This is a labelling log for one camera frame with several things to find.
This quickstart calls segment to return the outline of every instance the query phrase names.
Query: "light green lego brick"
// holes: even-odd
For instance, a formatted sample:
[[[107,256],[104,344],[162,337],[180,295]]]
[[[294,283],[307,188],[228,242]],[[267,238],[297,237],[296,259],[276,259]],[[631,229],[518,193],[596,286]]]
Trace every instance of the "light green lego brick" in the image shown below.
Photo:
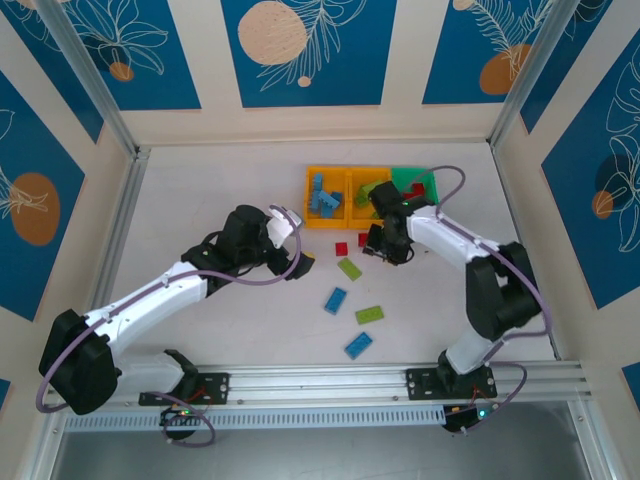
[[[365,194],[360,194],[360,192],[356,195],[355,202],[358,208],[364,208],[369,205],[369,199],[367,196]]]
[[[358,278],[362,276],[362,272],[358,267],[356,267],[351,260],[348,258],[343,258],[338,262],[338,266],[340,270],[342,270],[347,277],[351,279],[352,282],[355,282]]]
[[[382,308],[377,305],[375,307],[365,308],[364,310],[356,312],[356,320],[358,320],[360,325],[375,322],[376,320],[381,320],[383,318],[384,313],[382,313]]]
[[[364,193],[367,195],[367,197],[369,196],[369,194],[371,193],[371,190],[373,190],[374,188],[376,188],[378,185],[380,185],[382,182],[380,180],[375,181],[375,182],[371,182],[368,183],[367,185],[363,185],[360,187],[360,190],[364,191]]]

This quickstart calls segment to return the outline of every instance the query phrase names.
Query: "white table surface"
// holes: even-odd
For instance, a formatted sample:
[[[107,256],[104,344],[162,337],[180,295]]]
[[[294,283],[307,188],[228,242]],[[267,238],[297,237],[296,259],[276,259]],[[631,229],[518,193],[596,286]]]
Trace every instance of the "white table surface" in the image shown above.
[[[113,299],[156,278],[191,246],[222,228],[239,204],[302,212],[307,165],[453,164],[465,188],[444,208],[454,220],[502,243],[516,239],[493,158],[483,143],[331,142],[158,147],[152,150],[118,270]],[[458,179],[438,172],[442,197]],[[374,340],[357,363],[433,362],[468,327],[464,274],[433,253],[393,267],[359,253],[356,230],[302,231],[312,271],[269,287],[228,285],[166,319],[131,347],[176,348],[196,365],[309,365],[352,361],[344,347],[362,331]],[[335,242],[363,271],[351,282],[337,267]],[[286,244],[289,251],[294,241]],[[269,278],[266,267],[246,278]],[[337,316],[323,306],[334,287],[348,294]],[[383,320],[360,326],[354,312],[380,305]],[[527,330],[540,330],[533,319]],[[495,357],[551,360],[547,338],[511,342]]]

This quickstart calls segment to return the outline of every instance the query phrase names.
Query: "white robotic arm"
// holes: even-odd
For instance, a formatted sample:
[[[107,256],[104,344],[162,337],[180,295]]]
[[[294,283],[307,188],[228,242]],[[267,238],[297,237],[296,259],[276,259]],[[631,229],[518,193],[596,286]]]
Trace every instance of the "white robotic arm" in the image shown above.
[[[490,251],[499,252],[533,282],[522,245],[501,246],[483,239],[446,217],[426,199],[405,200],[392,182],[377,186],[369,198],[384,223],[383,227],[371,227],[364,253],[400,265],[408,261],[410,245],[416,242],[465,274],[466,310],[471,326],[440,356],[442,368],[438,373],[443,384],[473,374],[483,366],[505,332],[524,326],[540,312],[532,292],[490,255]]]
[[[272,217],[255,207],[241,205],[229,215],[223,230],[190,248],[159,278],[83,316],[73,310],[59,315],[45,346],[40,373],[48,375],[74,339],[93,329],[51,377],[51,384],[76,413],[89,413],[114,394],[175,391],[187,373],[195,370],[179,352],[167,350],[156,358],[123,353],[164,319],[204,300],[231,281],[269,284],[305,275],[313,258],[300,252],[294,264],[282,248],[302,220],[295,212],[280,207],[271,208],[270,213]],[[259,282],[238,279],[246,272],[242,269],[262,264],[278,277]],[[183,387],[182,396],[193,393],[193,385]]]

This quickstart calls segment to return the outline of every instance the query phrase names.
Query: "blue lego brick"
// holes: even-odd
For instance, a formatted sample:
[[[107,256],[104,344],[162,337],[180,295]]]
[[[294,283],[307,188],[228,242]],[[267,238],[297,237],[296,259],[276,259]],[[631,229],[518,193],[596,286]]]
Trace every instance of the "blue lego brick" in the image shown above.
[[[373,340],[371,339],[371,337],[362,332],[353,342],[351,342],[347,346],[347,348],[344,349],[344,351],[347,352],[347,355],[349,355],[351,360],[355,360],[372,343]]]
[[[331,196],[338,200],[338,205],[342,203],[342,194],[340,192],[331,192]]]
[[[318,198],[319,194],[320,192],[317,190],[311,192],[311,206],[309,207],[309,210],[311,210],[312,213],[320,212],[320,198]]]
[[[338,205],[340,205],[340,202],[338,200],[336,200],[335,198],[333,198],[331,195],[329,195],[327,192],[325,192],[324,190],[321,190],[320,193],[318,194],[318,198],[320,198],[320,201],[322,203],[326,203],[327,205],[329,205],[332,209],[334,208],[338,208]]]
[[[329,301],[324,306],[324,309],[332,315],[336,315],[342,302],[344,302],[345,297],[347,296],[347,292],[342,290],[341,288],[335,288],[333,293],[329,297]]]
[[[316,173],[313,176],[313,190],[317,190],[320,191],[322,190],[322,174],[321,173]]]
[[[333,218],[333,208],[324,202],[320,203],[320,216],[322,218]]]

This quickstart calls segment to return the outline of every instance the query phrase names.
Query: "yellow tray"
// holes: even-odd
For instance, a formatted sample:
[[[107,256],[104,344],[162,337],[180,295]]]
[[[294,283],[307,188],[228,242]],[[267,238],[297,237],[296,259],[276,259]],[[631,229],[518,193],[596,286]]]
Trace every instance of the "yellow tray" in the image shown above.
[[[311,192],[313,191],[313,176],[322,173],[322,189],[327,193],[342,193],[343,201],[335,210],[333,218],[322,218],[320,214],[312,213]],[[382,220],[371,218],[374,209],[371,204],[364,208],[358,208],[354,199],[362,185],[368,185],[375,181],[386,182],[391,180],[391,169],[380,167],[321,167],[307,168],[306,188],[304,194],[303,217],[307,228],[336,228],[368,230],[376,223],[382,224]]]

